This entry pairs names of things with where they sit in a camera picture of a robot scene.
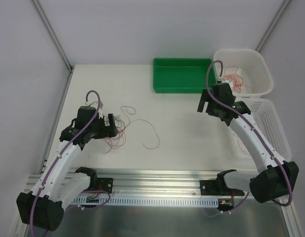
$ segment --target white plastic basket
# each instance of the white plastic basket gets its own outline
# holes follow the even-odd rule
[[[270,100],[261,98],[237,98],[237,100],[242,100],[246,103],[251,110],[257,126],[269,143],[286,161],[290,161],[292,159],[291,149],[274,104]],[[252,160],[245,145],[234,131],[229,129],[229,135],[234,155],[239,160]]]
[[[215,52],[214,60],[223,62],[222,76],[234,74],[243,78],[243,84],[237,97],[261,97],[273,90],[274,82],[262,55],[251,49],[220,49]],[[220,75],[220,64],[215,64],[217,75]]]

